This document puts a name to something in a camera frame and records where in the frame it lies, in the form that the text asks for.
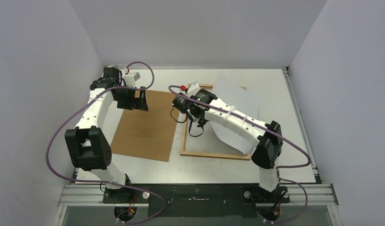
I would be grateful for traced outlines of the brown backing board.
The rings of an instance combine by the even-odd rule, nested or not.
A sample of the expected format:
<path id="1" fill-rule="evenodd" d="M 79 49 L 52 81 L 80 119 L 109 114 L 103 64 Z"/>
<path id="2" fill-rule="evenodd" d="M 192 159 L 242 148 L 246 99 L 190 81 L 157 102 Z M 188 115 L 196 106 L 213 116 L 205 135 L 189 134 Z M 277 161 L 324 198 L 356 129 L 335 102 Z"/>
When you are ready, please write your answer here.
<path id="1" fill-rule="evenodd" d="M 175 95 L 170 92 L 146 91 L 149 111 L 124 110 L 114 134 L 113 154 L 168 162 L 176 131 L 172 116 Z"/>

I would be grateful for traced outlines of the printed photo sheet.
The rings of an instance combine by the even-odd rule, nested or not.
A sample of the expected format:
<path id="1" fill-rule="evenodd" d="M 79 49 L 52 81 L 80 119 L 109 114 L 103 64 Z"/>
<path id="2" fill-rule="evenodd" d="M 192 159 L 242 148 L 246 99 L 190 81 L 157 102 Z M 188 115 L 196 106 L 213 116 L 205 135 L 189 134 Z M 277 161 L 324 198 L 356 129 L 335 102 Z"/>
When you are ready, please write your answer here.
<path id="1" fill-rule="evenodd" d="M 218 98 L 222 99 L 226 104 L 231 104 L 236 109 L 248 116 L 257 119 L 260 112 L 260 99 L 251 91 L 241 88 L 235 79 L 230 76 L 220 75 L 214 82 L 211 90 Z M 210 123 L 216 136 L 227 145 L 237 149 L 243 155 L 247 155 L 251 151 L 251 145 L 244 138 L 235 132 L 215 123 Z"/>

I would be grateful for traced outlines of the wooden picture frame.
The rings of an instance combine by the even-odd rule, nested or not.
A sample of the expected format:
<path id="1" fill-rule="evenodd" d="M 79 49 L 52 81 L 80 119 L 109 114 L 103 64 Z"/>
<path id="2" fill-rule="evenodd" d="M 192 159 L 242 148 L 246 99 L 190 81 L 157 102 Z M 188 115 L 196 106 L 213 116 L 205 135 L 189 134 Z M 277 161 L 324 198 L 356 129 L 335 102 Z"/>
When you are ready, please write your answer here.
<path id="1" fill-rule="evenodd" d="M 183 125 L 180 155 L 194 157 L 208 157 L 220 159 L 247 160 L 251 154 L 244 155 L 241 151 L 223 142 L 217 133 L 220 131 L 220 125 L 210 122 L 206 123 L 204 129 L 197 127 L 194 122 L 185 117 L 186 122 Z"/>

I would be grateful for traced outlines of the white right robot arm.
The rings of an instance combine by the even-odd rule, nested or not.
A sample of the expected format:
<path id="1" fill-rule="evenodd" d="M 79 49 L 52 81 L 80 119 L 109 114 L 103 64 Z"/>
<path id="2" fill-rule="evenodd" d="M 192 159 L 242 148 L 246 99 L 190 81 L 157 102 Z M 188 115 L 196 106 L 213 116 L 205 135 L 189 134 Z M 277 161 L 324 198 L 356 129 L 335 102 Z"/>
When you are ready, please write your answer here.
<path id="1" fill-rule="evenodd" d="M 262 122 L 238 111 L 215 94 L 199 89 L 192 96 L 180 92 L 172 106 L 185 114 L 190 122 L 203 128 L 214 122 L 245 139 L 251 145 L 251 160 L 259 167 L 259 196 L 271 202 L 278 195 L 280 184 L 279 156 L 283 141 L 279 123 Z"/>

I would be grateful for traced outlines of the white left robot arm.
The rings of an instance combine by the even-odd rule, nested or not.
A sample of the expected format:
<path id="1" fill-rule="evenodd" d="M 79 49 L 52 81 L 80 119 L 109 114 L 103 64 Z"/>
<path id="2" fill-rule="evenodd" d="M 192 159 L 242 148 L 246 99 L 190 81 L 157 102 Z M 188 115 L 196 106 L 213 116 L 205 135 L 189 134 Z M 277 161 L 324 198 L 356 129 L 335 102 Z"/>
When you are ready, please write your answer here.
<path id="1" fill-rule="evenodd" d="M 127 174 L 112 162 L 112 150 L 102 131 L 110 105 L 115 101 L 124 110 L 148 111 L 144 87 L 135 96 L 139 73 L 105 67 L 103 76 L 90 85 L 88 107 L 73 129 L 65 132 L 65 141 L 74 167 L 89 171 L 105 184 L 105 198 L 114 203 L 131 202 L 136 192 Z"/>

